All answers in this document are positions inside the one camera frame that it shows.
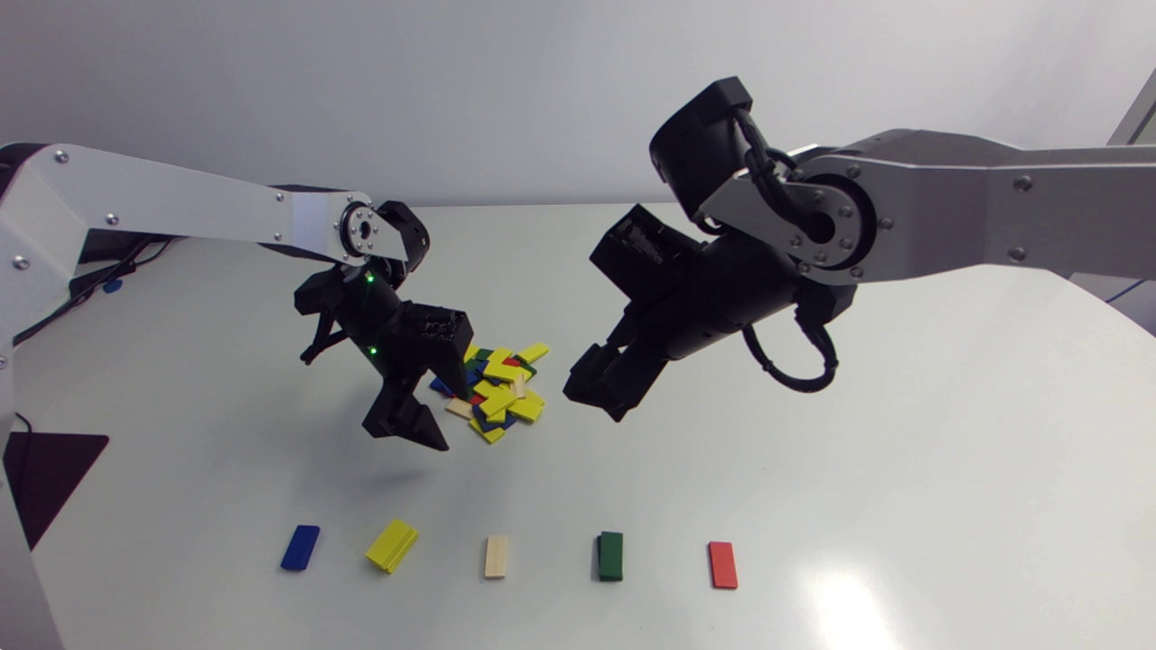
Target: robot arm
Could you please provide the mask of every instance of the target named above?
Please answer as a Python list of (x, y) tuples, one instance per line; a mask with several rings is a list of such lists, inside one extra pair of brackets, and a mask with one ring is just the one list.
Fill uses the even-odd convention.
[[(651, 141), (699, 243), (640, 206), (591, 256), (630, 303), (564, 392), (615, 420), (666, 363), (735, 332), (777, 381), (822, 390), (838, 360), (825, 325), (860, 282), (977, 264), (1156, 276), (1156, 147), (1022, 152), (969, 135), (888, 131), (791, 156), (763, 141), (736, 77), (711, 84)], [(823, 374), (790, 377), (753, 325), (792, 303)]]
[[(60, 303), (90, 235), (109, 231), (255, 242), (334, 263), (297, 291), (298, 311), (319, 319), (302, 360), (310, 363), (351, 339), (384, 381), (365, 429), (449, 449), (412, 393), (427, 369), (466, 392), (461, 359), (473, 332), (464, 312), (402, 302), (394, 293), (429, 249), (429, 234), (408, 207), (373, 207), (361, 192), (267, 187), (68, 145), (0, 148), (3, 421), (14, 411), (13, 341), (35, 333), (29, 328)], [(141, 238), (135, 253), (151, 241)], [(131, 263), (109, 267), (108, 278)], [(332, 333), (334, 325), (341, 331)]]

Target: white table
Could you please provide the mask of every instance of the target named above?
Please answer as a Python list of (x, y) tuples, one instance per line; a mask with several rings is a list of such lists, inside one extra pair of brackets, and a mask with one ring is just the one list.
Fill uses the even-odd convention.
[[(625, 209), (418, 210), (433, 248), (403, 297), (466, 310), (488, 347), (553, 346), (544, 415), (492, 448), (424, 386), (449, 452), (370, 438), (354, 347), (297, 360), (291, 294), (321, 265), (253, 245), (175, 245), (18, 350), (39, 429), (111, 436), (34, 555), (69, 648), (1156, 644), (1148, 333), (1045, 272), (865, 286), (828, 391), (732, 338), (614, 424), (561, 389), (625, 304), (586, 260)], [(759, 331), (818, 368), (790, 313)], [(421, 539), (390, 576), (362, 554), (395, 517)], [(321, 526), (302, 574), (279, 569), (297, 524)], [(592, 579), (602, 530), (625, 533), (622, 583)], [(735, 592), (710, 586), (711, 540)]]

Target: green block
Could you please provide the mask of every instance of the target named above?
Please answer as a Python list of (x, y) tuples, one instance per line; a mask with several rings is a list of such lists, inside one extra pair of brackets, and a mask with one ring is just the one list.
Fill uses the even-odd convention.
[(622, 533), (602, 531), (598, 535), (598, 579), (622, 581)]

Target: cable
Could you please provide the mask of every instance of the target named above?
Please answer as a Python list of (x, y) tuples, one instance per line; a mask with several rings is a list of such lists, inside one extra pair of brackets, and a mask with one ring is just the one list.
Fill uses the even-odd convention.
[(161, 257), (162, 254), (164, 254), (164, 251), (169, 248), (169, 244), (171, 244), (173, 242), (176, 242), (176, 239), (169, 239), (168, 242), (164, 243), (164, 245), (161, 246), (161, 250), (158, 250), (155, 253), (153, 253), (151, 256), (149, 256), (149, 257), (147, 257), (147, 258), (138, 261), (136, 266), (144, 266), (146, 264), (149, 264), (154, 259)]
[(775, 367), (775, 363), (766, 357), (766, 353), (763, 352), (763, 346), (758, 344), (758, 335), (755, 334), (755, 328), (747, 325), (742, 328), (742, 340), (747, 341), (747, 349), (750, 350), (751, 356), (755, 361), (763, 367), (775, 381), (783, 384), (784, 386), (799, 391), (801, 393), (814, 393), (818, 392), (827, 386), (831, 385), (835, 381), (835, 370), (839, 365), (839, 360), (835, 354), (835, 342), (831, 341), (831, 337), (828, 335), (827, 328), (822, 325), (808, 325), (799, 320), (795, 317), (795, 322), (799, 323), (799, 327), (802, 328), (803, 334), (807, 335), (807, 340), (810, 341), (815, 349), (823, 355), (823, 374), (814, 379), (800, 379), (798, 377), (792, 377), (786, 372), (779, 370)]
[(1112, 304), (1113, 302), (1116, 302), (1116, 298), (1121, 298), (1121, 297), (1124, 297), (1125, 295), (1127, 295), (1127, 294), (1128, 294), (1128, 291), (1131, 291), (1132, 289), (1135, 289), (1136, 287), (1139, 287), (1140, 285), (1143, 285), (1143, 283), (1144, 283), (1144, 282), (1147, 282), (1147, 281), (1148, 281), (1148, 280), (1136, 280), (1136, 281), (1135, 281), (1135, 282), (1133, 282), (1132, 285), (1128, 285), (1128, 288), (1127, 288), (1127, 289), (1124, 289), (1124, 290), (1122, 290), (1122, 291), (1120, 291), (1119, 294), (1116, 294), (1114, 296), (1112, 296), (1112, 297), (1107, 298), (1107, 300), (1106, 300), (1106, 301), (1104, 301), (1104, 302), (1106, 302), (1107, 304)]
[(31, 434), (32, 433), (32, 423), (28, 421), (28, 418), (24, 418), (23, 415), (21, 415), (18, 411), (16, 412), (16, 418), (20, 418), (20, 421), (23, 422), (25, 427), (28, 427), (28, 433)]
[(102, 275), (99, 280), (96, 280), (88, 288), (86, 288), (82, 291), (79, 291), (75, 296), (73, 296), (73, 297), (68, 298), (67, 301), (65, 301), (65, 304), (58, 306), (55, 311), (53, 311), (52, 313), (50, 313), (49, 316), (46, 316), (43, 320), (40, 320), (36, 325), (32, 325), (28, 330), (24, 330), (23, 332), (21, 332), (18, 334), (16, 334), (15, 337), (13, 337), (12, 345), (13, 346), (18, 346), (20, 344), (27, 341), (28, 339), (31, 339), (36, 334), (40, 333), (42, 330), (44, 330), (50, 324), (52, 324), (53, 320), (55, 320), (57, 318), (60, 318), (61, 316), (68, 313), (73, 309), (75, 309), (79, 305), (81, 305), (84, 301), (87, 301), (89, 298), (89, 296), (92, 295), (92, 291), (95, 291), (96, 289), (98, 289), (102, 285), (104, 285), (109, 280), (112, 280), (112, 279), (117, 278), (119, 275), (120, 271), (123, 271), (126, 266), (128, 266), (129, 264), (132, 264), (133, 260), (136, 259), (136, 256), (141, 254), (141, 251), (143, 251), (146, 248), (149, 246), (149, 244), (153, 244), (156, 241), (157, 239), (155, 239), (153, 237), (146, 237), (144, 239), (142, 239), (139, 244), (136, 244), (136, 246), (127, 256), (125, 256), (125, 259), (123, 259), (119, 263), (110, 266), (109, 267), (109, 272), (105, 273), (104, 275)]

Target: blue block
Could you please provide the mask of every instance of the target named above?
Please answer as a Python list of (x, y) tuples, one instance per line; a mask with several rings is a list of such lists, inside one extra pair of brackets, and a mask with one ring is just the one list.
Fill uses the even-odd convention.
[(440, 377), (433, 377), (433, 381), (430, 382), (430, 387), (445, 397), (453, 397), (453, 391), (450, 390), (450, 386), (445, 385), (445, 382)]
[(513, 418), (513, 415), (510, 415), (509, 413), (506, 413), (506, 421), (505, 422), (498, 422), (498, 423), (487, 422), (486, 421), (486, 414), (482, 413), (481, 405), (475, 404), (474, 405), (474, 418), (477, 419), (477, 423), (482, 426), (482, 430), (483, 431), (492, 431), (494, 429), (497, 429), (498, 427), (505, 428), (506, 423), (510, 422), (510, 419)]
[(313, 545), (317, 544), (317, 535), (320, 534), (320, 526), (297, 526), (289, 540), (289, 548), (286, 548), (286, 556), (281, 560), (281, 568), (290, 571), (301, 571), (309, 566), (309, 557), (313, 554)]

